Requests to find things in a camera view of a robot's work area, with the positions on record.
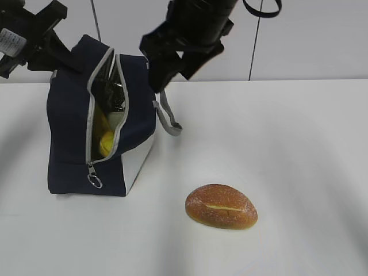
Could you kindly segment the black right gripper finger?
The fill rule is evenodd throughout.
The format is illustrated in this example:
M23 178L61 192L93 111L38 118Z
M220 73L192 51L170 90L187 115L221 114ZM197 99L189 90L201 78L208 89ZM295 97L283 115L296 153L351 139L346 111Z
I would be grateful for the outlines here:
M182 56L184 69L180 71L181 75L189 80L205 63L221 54L224 51L222 42L218 42L208 52L185 52Z
M172 78L184 68L177 53L169 53L148 59L148 80L155 93L161 93Z

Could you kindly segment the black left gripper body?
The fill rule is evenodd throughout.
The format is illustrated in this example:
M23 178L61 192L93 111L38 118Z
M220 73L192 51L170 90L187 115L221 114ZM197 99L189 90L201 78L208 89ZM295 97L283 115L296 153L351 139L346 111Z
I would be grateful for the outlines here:
M1 77L8 78L18 66L28 65L37 52L43 52L50 30L67 17L67 7L51 1L38 13L24 8L24 1L1 1Z

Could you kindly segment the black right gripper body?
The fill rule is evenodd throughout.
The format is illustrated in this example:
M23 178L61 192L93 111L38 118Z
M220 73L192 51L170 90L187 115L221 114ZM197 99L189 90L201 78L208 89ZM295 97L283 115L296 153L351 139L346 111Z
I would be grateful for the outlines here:
M151 60L176 51L208 53L226 36L236 1L170 1L166 19L141 38L139 49Z

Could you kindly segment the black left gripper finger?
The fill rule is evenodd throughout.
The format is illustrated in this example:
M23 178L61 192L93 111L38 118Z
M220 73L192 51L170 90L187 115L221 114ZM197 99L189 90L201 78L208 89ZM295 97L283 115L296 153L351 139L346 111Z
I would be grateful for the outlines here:
M48 53L37 52L29 60L27 69L30 71L54 71L58 68L58 61Z
M65 67L75 72L83 72L83 62L62 43L54 30L50 30L45 36L43 60L46 71Z

